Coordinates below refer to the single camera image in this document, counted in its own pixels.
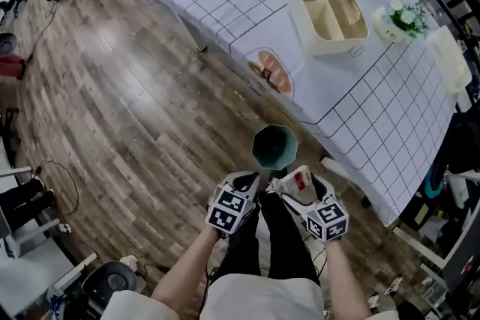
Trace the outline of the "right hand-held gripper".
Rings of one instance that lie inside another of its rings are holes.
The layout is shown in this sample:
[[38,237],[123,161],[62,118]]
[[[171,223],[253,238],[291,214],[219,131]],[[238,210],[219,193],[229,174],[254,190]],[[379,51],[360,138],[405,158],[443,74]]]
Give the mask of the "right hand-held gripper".
[[281,179],[270,181],[270,192],[279,195],[296,215],[301,216],[306,229],[323,243],[338,240],[347,233],[350,216],[344,204],[336,199],[335,189],[326,179],[311,174],[317,200],[307,205],[294,197],[295,188]]

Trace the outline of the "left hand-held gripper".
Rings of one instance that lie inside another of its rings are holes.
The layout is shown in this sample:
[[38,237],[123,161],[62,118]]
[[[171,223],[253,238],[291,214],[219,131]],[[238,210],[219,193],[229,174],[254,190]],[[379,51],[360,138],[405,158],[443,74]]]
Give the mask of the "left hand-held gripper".
[[260,180],[258,172],[240,171],[228,174],[216,186],[205,223],[221,238],[228,238],[248,220],[257,204]]

